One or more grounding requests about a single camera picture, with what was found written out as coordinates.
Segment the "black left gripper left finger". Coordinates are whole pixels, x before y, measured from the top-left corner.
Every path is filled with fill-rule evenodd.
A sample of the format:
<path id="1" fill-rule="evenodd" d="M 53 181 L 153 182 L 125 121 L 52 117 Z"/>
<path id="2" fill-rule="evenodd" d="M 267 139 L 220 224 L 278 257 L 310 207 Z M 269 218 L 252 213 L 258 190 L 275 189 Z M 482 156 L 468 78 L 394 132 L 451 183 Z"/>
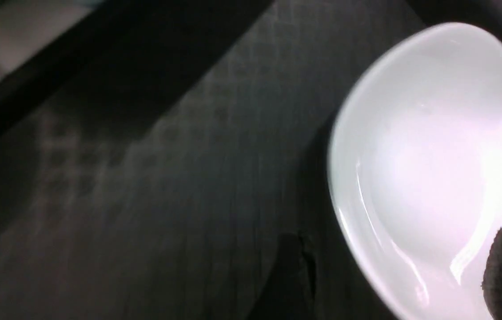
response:
<path id="1" fill-rule="evenodd" d="M 278 237 L 277 255 L 263 291 L 251 309 L 253 320 L 314 320 L 316 267 L 296 234 Z"/>

